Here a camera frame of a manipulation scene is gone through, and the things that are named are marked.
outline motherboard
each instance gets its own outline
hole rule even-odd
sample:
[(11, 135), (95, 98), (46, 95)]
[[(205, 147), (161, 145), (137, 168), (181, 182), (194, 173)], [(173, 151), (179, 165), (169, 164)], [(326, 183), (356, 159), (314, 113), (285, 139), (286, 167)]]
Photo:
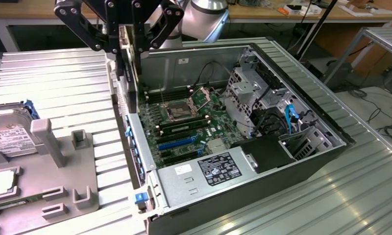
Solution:
[(198, 87), (186, 98), (158, 94), (159, 102), (142, 99), (138, 115), (158, 168), (227, 149), (243, 139), (213, 88)]

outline blue latch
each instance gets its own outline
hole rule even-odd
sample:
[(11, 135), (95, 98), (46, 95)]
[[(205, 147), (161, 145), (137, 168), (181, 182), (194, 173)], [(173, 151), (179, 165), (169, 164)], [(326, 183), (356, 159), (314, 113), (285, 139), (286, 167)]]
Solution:
[(131, 136), (131, 130), (130, 127), (126, 127), (126, 131), (125, 131), (125, 137)]
[(143, 203), (147, 201), (147, 193), (141, 192), (134, 195), (134, 204)]
[(37, 111), (34, 109), (33, 102), (26, 99), (26, 102), (23, 103), (23, 105), (26, 105), (26, 107), (30, 110), (30, 116), (31, 116), (31, 118), (33, 119), (38, 119), (38, 114), (37, 114)]

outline aluminum workbench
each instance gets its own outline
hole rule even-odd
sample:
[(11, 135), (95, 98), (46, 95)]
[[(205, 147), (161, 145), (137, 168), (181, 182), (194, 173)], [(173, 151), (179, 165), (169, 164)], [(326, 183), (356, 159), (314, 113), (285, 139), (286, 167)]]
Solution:
[[(340, 103), (301, 64), (265, 38), (253, 42), (357, 141), (305, 181), (185, 232), (217, 234), (392, 234), (392, 146)], [(109, 101), (103, 55), (89, 49), (5, 53), (0, 103), (29, 98), (54, 135), (93, 133), (99, 210), (31, 234), (145, 234), (127, 201), (130, 181)]]

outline chipset heatsink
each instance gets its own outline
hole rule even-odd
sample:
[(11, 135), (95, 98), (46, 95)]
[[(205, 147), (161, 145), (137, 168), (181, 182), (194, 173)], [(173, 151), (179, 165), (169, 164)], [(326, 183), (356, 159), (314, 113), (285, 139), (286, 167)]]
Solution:
[(226, 146), (225, 146), (221, 138), (217, 138), (217, 139), (207, 141), (206, 145), (207, 145), (207, 148), (211, 151), (211, 153), (218, 153), (218, 152), (226, 150)]

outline warning label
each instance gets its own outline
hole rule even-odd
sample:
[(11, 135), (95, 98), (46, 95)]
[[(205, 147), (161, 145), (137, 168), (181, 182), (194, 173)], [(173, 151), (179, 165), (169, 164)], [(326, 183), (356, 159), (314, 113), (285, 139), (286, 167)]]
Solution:
[(0, 131), (1, 153), (14, 153), (33, 148), (33, 141), (23, 128)]
[(197, 163), (210, 186), (242, 175), (227, 152), (199, 160)]

